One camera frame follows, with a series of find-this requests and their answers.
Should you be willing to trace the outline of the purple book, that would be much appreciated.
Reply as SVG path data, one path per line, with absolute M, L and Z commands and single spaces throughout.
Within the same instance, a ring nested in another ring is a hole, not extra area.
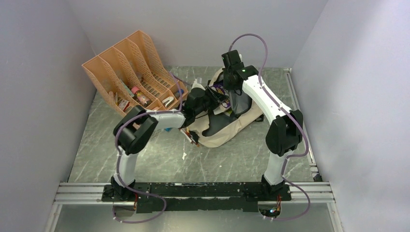
M 214 84 L 210 87 L 212 92 L 217 96 L 221 106 L 227 110 L 231 107 L 229 92 L 223 87 L 223 84 Z

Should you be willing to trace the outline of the beige canvas backpack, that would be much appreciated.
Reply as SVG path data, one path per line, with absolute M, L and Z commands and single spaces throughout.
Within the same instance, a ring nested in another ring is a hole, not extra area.
M 207 86 L 222 84 L 222 68 L 209 80 Z M 229 92 L 231 107 L 225 110 L 221 105 L 212 112 L 202 111 L 195 121 L 185 129 L 197 144 L 215 148 L 235 137 L 250 123 L 263 120 L 260 107 L 245 93 L 236 95 Z

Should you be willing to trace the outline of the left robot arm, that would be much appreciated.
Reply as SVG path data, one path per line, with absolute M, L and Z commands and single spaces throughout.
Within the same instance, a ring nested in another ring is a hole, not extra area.
M 227 95 L 210 87 L 196 87 L 187 94 L 186 99 L 179 100 L 176 109 L 155 111 L 141 106 L 132 108 L 114 129 L 118 151 L 116 169 L 111 180 L 114 196 L 127 201 L 136 192 L 133 174 L 137 157 L 153 132 L 165 128 L 185 128 L 199 119 L 200 113 L 212 112 L 227 99 Z

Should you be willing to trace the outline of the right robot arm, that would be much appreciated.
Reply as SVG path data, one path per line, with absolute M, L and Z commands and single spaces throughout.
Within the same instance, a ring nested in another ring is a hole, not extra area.
M 244 65 L 237 50 L 224 53 L 221 58 L 224 64 L 224 87 L 248 95 L 269 122 L 265 143 L 270 156 L 262 176 L 261 195 L 266 200 L 273 200 L 284 185 L 287 161 L 302 142 L 303 114 L 284 104 L 266 85 L 254 66 Z

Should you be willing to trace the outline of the green white card pack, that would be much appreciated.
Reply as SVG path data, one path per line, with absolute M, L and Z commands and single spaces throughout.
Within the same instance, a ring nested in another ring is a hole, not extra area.
M 126 90 L 126 92 L 128 93 L 128 95 L 130 95 L 131 98 L 134 98 L 134 94 L 132 93 L 132 91 L 129 89 L 129 87 L 124 83 L 123 80 L 120 80 L 122 86 L 124 87 L 124 89 Z

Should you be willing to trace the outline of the blue-capped grey bottle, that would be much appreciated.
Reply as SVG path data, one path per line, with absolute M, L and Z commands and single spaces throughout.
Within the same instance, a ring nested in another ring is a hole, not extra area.
M 177 91 L 174 93 L 174 97 L 175 97 L 176 99 L 179 99 L 182 94 L 184 94 L 184 90 L 183 90 L 183 89 L 181 89 L 181 91 L 177 90 Z

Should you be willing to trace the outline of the white stapler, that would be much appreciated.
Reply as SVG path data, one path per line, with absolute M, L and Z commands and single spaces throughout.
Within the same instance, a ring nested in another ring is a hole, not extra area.
M 168 108 L 173 102 L 174 102 L 175 98 L 170 96 L 165 98 L 164 100 L 162 100 L 162 104 L 165 108 Z

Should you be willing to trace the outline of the white red-capped marker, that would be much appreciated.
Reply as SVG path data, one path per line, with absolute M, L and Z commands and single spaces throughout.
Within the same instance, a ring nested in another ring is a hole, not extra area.
M 195 144 L 195 145 L 197 144 L 196 141 L 194 140 L 194 138 L 191 136 L 191 134 L 185 128 L 180 128 L 179 130 L 187 138 L 187 140 L 191 144 Z

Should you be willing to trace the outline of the pink-capped glitter bottle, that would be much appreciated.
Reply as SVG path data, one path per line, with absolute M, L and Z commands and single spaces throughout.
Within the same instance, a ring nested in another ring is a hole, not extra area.
M 152 103 L 151 99 L 146 94 L 144 94 L 139 87 L 132 87 L 131 92 L 134 95 L 133 98 L 138 101 L 143 107 L 148 107 Z

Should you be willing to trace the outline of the orange plastic file organizer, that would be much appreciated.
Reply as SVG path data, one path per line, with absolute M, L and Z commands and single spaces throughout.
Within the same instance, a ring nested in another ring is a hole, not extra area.
M 149 110 L 177 108 L 179 99 L 174 97 L 174 93 L 183 89 L 184 94 L 180 96 L 183 100 L 188 94 L 185 84 L 174 79 L 164 68 L 152 39 L 141 30 L 85 62 L 82 67 L 105 102 L 121 116 L 126 115 L 132 107 L 142 105 L 128 95 L 120 80 L 130 90 L 139 87 L 151 99 L 152 103 L 144 107 Z M 118 94 L 118 101 L 124 99 L 130 102 L 126 112 L 113 103 L 109 91 Z M 165 108 L 161 102 L 170 96 L 175 100 Z

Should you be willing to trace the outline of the red small box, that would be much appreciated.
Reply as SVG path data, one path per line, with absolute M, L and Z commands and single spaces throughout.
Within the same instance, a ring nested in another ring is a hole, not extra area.
M 121 111 L 126 112 L 126 110 L 127 110 L 127 109 L 129 108 L 129 106 L 130 106 L 130 102 L 127 101 L 127 100 L 122 99 L 122 100 L 119 100 L 119 101 L 118 101 L 117 106 L 118 106 L 118 108 L 119 108 Z

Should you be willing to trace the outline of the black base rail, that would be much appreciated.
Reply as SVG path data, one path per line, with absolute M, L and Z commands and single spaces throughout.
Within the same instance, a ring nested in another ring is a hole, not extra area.
M 264 182 L 144 183 L 133 182 L 130 188 L 114 180 L 105 185 L 102 202 L 131 202 L 137 213 L 197 210 L 242 210 L 258 212 L 260 202 L 292 199 L 285 183 L 269 186 Z

